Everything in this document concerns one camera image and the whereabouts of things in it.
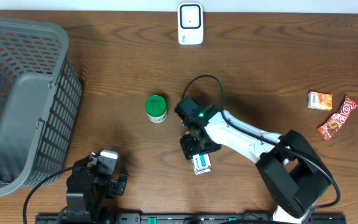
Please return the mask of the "white Panadol medicine box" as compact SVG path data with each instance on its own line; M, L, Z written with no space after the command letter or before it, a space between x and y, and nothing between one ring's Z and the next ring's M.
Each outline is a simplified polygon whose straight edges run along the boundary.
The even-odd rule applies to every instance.
M211 161L208 154L197 154L192 157L195 175L211 172Z

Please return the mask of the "green lid white jar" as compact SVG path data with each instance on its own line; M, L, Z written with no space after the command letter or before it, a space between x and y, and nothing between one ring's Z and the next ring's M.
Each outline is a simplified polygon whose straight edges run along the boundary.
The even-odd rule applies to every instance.
M167 118L167 102L160 95L152 95L145 102L145 111L153 123L162 123Z

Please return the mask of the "small orange snack packet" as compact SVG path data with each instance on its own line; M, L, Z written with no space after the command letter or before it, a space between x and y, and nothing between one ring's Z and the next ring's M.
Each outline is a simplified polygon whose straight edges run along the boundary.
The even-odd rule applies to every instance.
M311 91L308 93L307 105L309 109L331 111L333 96L327 93Z

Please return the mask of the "red Top chocolate bar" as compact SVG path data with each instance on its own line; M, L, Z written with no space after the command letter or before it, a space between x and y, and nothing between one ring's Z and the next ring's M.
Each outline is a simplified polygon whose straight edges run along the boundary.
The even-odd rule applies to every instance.
M326 141L332 140L335 133L343 126L348 119L350 113L358 106L356 100L345 96L341 107L336 113L333 113L328 120L318 128L319 133Z

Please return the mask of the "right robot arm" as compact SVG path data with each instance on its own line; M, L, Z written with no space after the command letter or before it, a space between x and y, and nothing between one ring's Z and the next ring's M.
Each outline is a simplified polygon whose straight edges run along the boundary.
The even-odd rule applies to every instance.
M328 187L338 188L333 176L308 141L298 132L285 135L255 128L190 99L177 104L175 113L188 131L180 139L195 174L211 170L209 154L227 146L252 161L277 204L275 223L303 223Z

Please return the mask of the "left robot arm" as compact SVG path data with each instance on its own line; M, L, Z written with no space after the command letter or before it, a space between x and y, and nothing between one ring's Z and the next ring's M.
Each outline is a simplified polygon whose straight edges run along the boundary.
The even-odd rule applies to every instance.
M115 217L103 201L124 195L129 174L121 169L119 177L112 175L116 160L103 156L75 163L67 179L67 212L63 223L115 223Z

